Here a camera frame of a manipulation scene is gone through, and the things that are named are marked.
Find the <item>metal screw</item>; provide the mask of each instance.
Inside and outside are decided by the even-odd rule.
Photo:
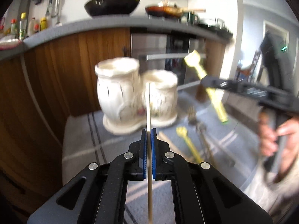
[[[222,82],[221,84],[220,84],[220,87],[225,87],[227,85],[227,82]]]
[[[173,158],[174,157],[174,153],[173,152],[167,152],[167,153],[165,153],[165,157],[167,157],[167,158]]]
[[[134,157],[134,154],[132,152],[127,152],[127,153],[125,153],[124,157],[126,159],[130,159],[130,158]]]
[[[89,168],[90,170],[95,170],[95,169],[98,168],[98,164],[95,163],[95,162],[93,162],[93,163],[91,163],[91,164],[88,165],[88,168]]]
[[[207,162],[203,162],[200,166],[201,166],[203,169],[209,169],[209,168],[210,168],[210,165],[209,165]]]

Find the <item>yellow bottle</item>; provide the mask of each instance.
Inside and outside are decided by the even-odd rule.
[[[48,28],[48,22],[47,22],[47,18],[43,17],[40,20],[40,30],[43,31],[44,29]]]

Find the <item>stainless steel appliance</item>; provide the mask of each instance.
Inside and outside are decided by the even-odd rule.
[[[193,50],[201,54],[204,62],[204,39],[194,39],[189,36],[132,34],[132,57],[139,59],[142,74],[147,70],[168,70],[178,77],[178,90],[186,89],[195,96],[200,80],[193,68],[186,66],[184,57]]]

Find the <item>yellow plastic tongs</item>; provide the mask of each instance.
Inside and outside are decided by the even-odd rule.
[[[201,59],[200,54],[196,50],[194,50],[189,55],[187,55],[185,57],[185,62],[187,64],[187,66],[195,68],[199,79],[202,80],[207,75],[207,72],[199,64],[200,59]],[[224,108],[222,102],[216,97],[215,89],[206,88],[205,90],[206,90],[208,96],[210,97],[212,105],[214,106],[214,108],[217,112],[218,118],[220,119],[220,121],[222,123],[226,123],[228,121],[228,116],[227,116],[227,113],[225,111],[225,108]]]

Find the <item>wooden skewer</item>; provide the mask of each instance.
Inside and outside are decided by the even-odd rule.
[[[147,198],[149,224],[152,224],[152,145],[151,145],[151,122],[150,122],[150,83],[146,83],[145,102],[147,107]]]

